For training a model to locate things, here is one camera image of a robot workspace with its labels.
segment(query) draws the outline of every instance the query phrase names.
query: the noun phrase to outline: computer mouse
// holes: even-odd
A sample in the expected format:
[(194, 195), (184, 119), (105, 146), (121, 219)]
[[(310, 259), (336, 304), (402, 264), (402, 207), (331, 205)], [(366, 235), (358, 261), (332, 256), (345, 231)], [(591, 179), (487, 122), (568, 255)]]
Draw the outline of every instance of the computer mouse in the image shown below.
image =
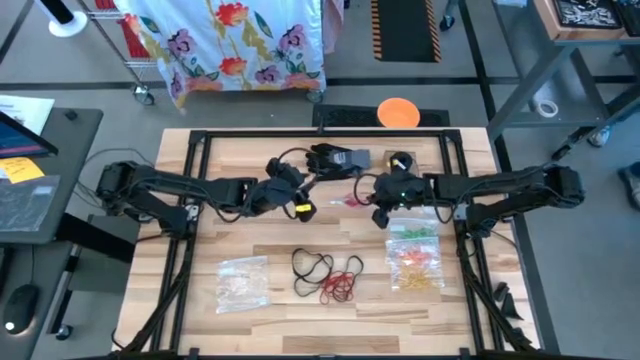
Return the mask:
[(9, 334), (15, 335), (25, 331), (38, 302), (38, 287), (32, 284), (22, 285), (15, 289), (4, 307), (3, 324)]

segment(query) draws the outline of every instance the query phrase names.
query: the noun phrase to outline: tape roll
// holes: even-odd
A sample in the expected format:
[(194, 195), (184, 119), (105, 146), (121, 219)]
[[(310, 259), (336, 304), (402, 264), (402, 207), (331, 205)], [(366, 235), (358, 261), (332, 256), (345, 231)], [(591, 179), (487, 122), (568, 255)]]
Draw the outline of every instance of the tape roll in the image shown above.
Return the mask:
[(558, 105), (551, 100), (542, 100), (538, 102), (538, 105), (536, 105), (536, 111), (538, 114), (546, 118), (552, 118), (558, 115), (559, 110)]

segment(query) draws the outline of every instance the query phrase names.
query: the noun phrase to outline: floral cloth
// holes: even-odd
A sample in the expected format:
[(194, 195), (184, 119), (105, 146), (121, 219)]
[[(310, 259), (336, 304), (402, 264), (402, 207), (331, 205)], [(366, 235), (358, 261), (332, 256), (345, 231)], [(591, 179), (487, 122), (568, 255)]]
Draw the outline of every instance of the floral cloth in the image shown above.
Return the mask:
[(326, 88), (323, 0), (115, 0), (176, 106), (192, 91)]

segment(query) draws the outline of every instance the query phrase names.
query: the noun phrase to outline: yellow sticky note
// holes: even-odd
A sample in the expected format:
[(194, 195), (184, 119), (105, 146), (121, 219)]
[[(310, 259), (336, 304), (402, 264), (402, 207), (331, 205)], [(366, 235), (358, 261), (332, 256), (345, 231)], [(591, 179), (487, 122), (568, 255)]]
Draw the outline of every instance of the yellow sticky note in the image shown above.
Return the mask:
[(29, 158), (0, 159), (0, 169), (4, 170), (12, 184), (44, 176), (38, 165)]
[(311, 204), (298, 205), (298, 206), (296, 206), (296, 211), (297, 212), (311, 211)]

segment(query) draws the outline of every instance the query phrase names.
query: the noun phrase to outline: orange disc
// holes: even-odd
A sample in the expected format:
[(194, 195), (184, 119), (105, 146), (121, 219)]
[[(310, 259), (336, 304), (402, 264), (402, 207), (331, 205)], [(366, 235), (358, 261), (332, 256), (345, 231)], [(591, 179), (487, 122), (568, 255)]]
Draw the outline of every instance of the orange disc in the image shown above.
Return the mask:
[(420, 111), (407, 99), (391, 98), (378, 106), (378, 120), (388, 128), (414, 128), (420, 123)]

